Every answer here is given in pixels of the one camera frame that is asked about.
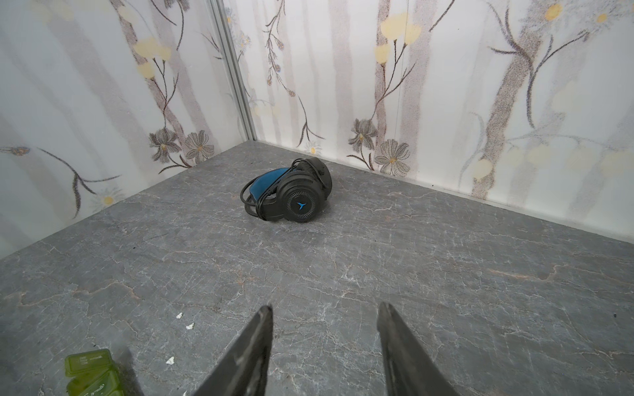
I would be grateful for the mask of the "black blue headphones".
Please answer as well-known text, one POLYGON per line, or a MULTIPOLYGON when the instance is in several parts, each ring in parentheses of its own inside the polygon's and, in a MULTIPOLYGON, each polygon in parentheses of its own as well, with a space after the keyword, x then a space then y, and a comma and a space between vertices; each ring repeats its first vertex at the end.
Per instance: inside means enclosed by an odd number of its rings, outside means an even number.
POLYGON ((249 181, 240 199, 246 212, 264 221, 309 222, 325 209, 332 191, 330 170, 317 157, 297 158, 249 181))

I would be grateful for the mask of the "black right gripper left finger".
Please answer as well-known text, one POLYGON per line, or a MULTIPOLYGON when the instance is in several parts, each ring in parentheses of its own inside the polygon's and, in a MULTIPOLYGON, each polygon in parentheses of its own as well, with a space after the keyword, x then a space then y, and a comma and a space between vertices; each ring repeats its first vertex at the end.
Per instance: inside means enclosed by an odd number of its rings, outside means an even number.
POLYGON ((259 308, 195 396, 264 396, 273 340, 273 308, 259 308))

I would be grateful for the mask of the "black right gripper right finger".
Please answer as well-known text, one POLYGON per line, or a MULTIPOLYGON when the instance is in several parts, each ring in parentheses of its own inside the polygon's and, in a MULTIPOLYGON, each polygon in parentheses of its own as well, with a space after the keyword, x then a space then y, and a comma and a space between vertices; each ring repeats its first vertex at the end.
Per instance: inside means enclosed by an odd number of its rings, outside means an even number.
POLYGON ((389 396, 458 396, 398 311, 387 302, 379 304, 377 331, 389 396))

